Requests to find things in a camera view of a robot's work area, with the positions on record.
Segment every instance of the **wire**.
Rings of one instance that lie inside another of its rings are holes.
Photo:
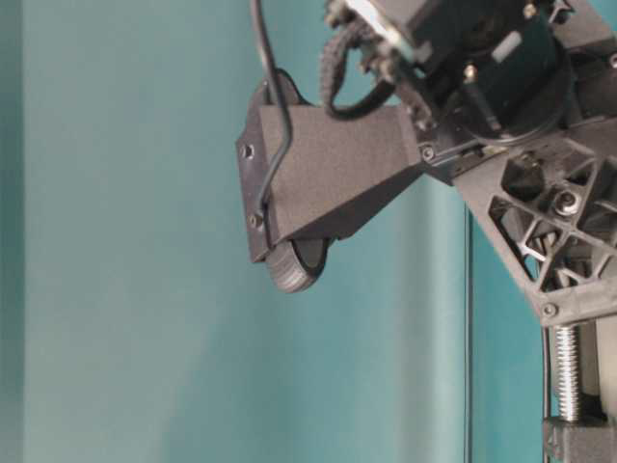
[[[321,55],[320,94],[326,113],[339,121],[353,121],[368,116],[381,108],[394,94],[395,87],[380,81],[361,101],[348,107],[337,107],[335,99],[345,81],[349,50],[358,48],[363,41],[371,40],[372,30],[361,19],[347,24],[333,36]]]
[[[465,207],[465,463],[473,461],[473,216]]]
[[[268,39],[268,31],[263,19],[261,0],[251,0],[251,16],[253,20],[253,28],[255,30],[257,52],[259,53],[261,64],[263,65],[263,70],[266,74],[270,97],[274,99],[274,103],[279,109],[279,116],[282,124],[281,144],[279,145],[277,153],[268,167],[268,172],[264,177],[256,198],[256,212],[261,216],[261,218],[265,219],[265,209],[269,201],[272,180],[277,174],[282,161],[289,152],[289,148],[293,143],[293,125],[291,123],[289,109],[287,108],[287,101],[284,93],[282,92],[281,80],[277,71],[272,46],[270,45],[270,40]]]
[[[549,328],[542,328],[542,418],[550,418],[550,335]],[[550,456],[542,445],[542,461],[550,463]]]

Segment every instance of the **threaded rod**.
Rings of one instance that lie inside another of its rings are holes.
[[[576,326],[555,328],[555,350],[559,381],[559,416],[577,422],[581,414],[579,332]]]

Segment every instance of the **rubber tire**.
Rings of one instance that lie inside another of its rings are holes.
[[[266,258],[266,265],[277,288],[287,294],[311,287],[326,265],[329,240],[284,241]]]

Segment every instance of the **teal background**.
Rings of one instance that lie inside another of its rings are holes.
[[[323,1],[264,3],[316,100]],[[233,151],[248,11],[0,2],[3,463],[462,457],[463,205],[423,180],[277,294]]]
[[[591,3],[617,30],[614,0]],[[478,227],[473,236],[473,459],[478,463],[541,461],[540,328]]]

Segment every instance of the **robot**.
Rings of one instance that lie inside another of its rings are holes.
[[[544,329],[559,399],[545,461],[617,462],[610,27],[586,0],[330,0],[313,106],[252,7],[267,77],[236,145],[251,260],[281,291],[307,289],[333,243],[420,176],[456,187]],[[375,86],[341,107],[352,49]]]

